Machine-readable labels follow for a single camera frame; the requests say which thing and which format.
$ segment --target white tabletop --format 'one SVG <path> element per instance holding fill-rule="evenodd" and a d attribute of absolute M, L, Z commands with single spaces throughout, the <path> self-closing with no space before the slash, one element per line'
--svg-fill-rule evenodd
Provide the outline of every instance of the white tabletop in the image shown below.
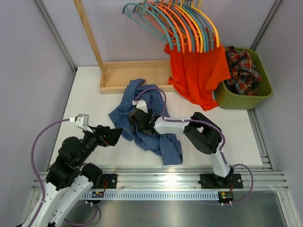
<path fill-rule="evenodd" d="M 110 126 L 113 128 L 108 114 L 121 102 L 123 94 L 101 95 L 99 92 L 100 70 L 97 66 L 79 67 L 71 94 L 66 106 L 64 118 L 89 114 L 89 124 Z M 257 143 L 246 110 L 224 110 L 219 107 L 204 112 L 200 106 L 194 105 L 177 92 L 167 92 L 167 108 L 171 117 L 192 116 L 201 112 L 217 124 L 226 137 L 223 150 L 230 164 L 242 163 L 250 167 L 261 166 Z M 58 156 L 62 142 L 70 136 L 83 138 L 83 132 L 73 123 L 61 125 L 51 164 Z M 207 155 L 197 151 L 187 137 L 178 135 L 183 152 L 183 164 L 174 167 L 207 167 L 210 162 Z M 115 147 L 98 147 L 86 160 L 96 165 L 115 167 L 162 167 L 162 159 L 151 151 L 144 151 L 134 141 L 120 137 Z"/>

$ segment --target wall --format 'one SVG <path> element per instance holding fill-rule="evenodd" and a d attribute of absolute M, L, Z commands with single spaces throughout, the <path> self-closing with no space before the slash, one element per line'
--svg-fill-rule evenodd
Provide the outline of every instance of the wall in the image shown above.
<path fill-rule="evenodd" d="M 0 226 L 23 220 L 34 174 L 30 150 L 45 126 L 61 119 L 73 72 L 33 0 L 3 0 L 0 7 Z M 35 154 L 46 168 L 58 127 Z"/>
<path fill-rule="evenodd" d="M 202 11 L 216 25 L 223 45 L 250 47 L 275 0 L 204 0 Z M 97 65 L 73 0 L 43 0 L 77 66 Z M 83 0 L 104 61 L 168 59 L 164 43 L 122 8 L 142 0 Z"/>
<path fill-rule="evenodd" d="M 284 171 L 303 223 L 303 1 L 284 1 L 262 39 L 260 54 L 273 96 L 257 106 L 276 170 Z"/>

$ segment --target red t-shirt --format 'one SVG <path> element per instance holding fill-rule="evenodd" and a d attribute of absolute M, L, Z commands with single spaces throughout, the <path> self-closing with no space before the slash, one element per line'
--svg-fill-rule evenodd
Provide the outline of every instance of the red t-shirt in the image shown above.
<path fill-rule="evenodd" d="M 172 77 L 169 78 L 169 84 L 203 110 L 217 107 L 212 90 L 221 81 L 231 78 L 223 46 L 209 52 L 192 53 L 187 49 L 182 53 L 177 51 L 176 46 L 171 51 L 167 44 L 164 51 L 170 55 Z"/>

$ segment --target plastic bin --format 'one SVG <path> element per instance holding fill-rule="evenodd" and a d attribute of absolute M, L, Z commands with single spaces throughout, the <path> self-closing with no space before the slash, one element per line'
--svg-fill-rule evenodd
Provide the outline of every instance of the plastic bin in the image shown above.
<path fill-rule="evenodd" d="M 262 81 L 259 82 L 258 96 L 244 96 L 232 93 L 227 89 L 224 82 L 218 85 L 218 88 L 214 91 L 214 97 L 218 102 L 218 105 L 222 109 L 244 109 L 249 110 L 254 108 L 263 100 L 269 98 L 272 95 L 272 88 L 264 71 L 263 65 L 256 52 L 250 49 L 236 48 L 237 51 L 246 50 L 252 59 L 252 62 L 257 67 L 257 72 L 261 75 Z"/>

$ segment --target laundry basket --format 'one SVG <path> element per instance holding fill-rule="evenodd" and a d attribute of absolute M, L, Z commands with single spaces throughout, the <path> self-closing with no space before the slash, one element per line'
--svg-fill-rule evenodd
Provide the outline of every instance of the laundry basket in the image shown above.
<path fill-rule="evenodd" d="M 258 96 L 234 94 L 227 89 L 224 82 L 221 82 L 219 83 L 218 88 L 214 91 L 214 97 L 222 109 L 249 110 L 254 108 L 263 100 L 269 98 L 272 95 L 272 88 L 257 53 L 250 49 L 244 48 L 236 48 L 236 50 L 246 50 L 250 54 L 253 64 L 257 67 L 257 72 L 262 77 L 262 81 L 258 84 Z"/>

